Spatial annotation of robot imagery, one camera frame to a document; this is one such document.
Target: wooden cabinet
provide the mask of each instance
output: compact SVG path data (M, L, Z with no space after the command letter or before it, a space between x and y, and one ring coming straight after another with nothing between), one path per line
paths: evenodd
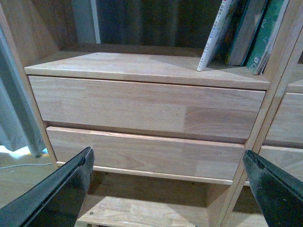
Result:
M191 48L78 44L71 0L50 2L1 0L0 24L54 165L95 150L79 220L266 226L241 157L302 177L303 2L289 0L262 76L218 61L197 72Z

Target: drawer front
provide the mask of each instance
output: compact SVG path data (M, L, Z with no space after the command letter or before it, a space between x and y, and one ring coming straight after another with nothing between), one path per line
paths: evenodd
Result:
M231 180L244 152L237 144L48 127L58 161L85 147L95 166Z
M263 146L260 155L303 181L303 149Z
M303 144L303 94L285 93L267 133L265 144Z
M204 140L247 139L264 97L262 91L29 78L45 121L183 133Z

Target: shelf board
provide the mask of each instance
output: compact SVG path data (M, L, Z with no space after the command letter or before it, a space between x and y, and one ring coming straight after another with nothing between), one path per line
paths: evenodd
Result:
M303 62L295 66L286 92L303 93Z
M251 193L245 186L237 200L226 227L267 227L264 216Z
M78 221L108 227L208 227L203 183L94 173Z
M229 67L218 62L210 64L205 71L196 71L200 57L195 50L183 48L140 47L134 54L132 48L110 53L109 47L84 46L60 51L43 59L36 65L25 67L28 75L73 77L87 79L126 80L139 82L184 84L210 87L230 87L267 90L269 82L263 76L254 76L246 67ZM158 54L177 54L167 56Z

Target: gray curtain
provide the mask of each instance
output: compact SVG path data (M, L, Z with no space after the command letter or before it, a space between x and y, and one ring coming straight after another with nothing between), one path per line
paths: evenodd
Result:
M1 27L0 144L11 151L28 146L34 156L45 148Z
M221 0L97 0L101 43L203 48Z

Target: cable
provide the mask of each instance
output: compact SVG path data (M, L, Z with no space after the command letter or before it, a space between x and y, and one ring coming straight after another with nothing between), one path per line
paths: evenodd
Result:
M20 164L20 165L14 165L14 166L1 167L0 170L7 169L7 168L12 168L12 167L19 167L19 166L46 166L46 165L51 165L51 164L52 163L45 163L45 164Z

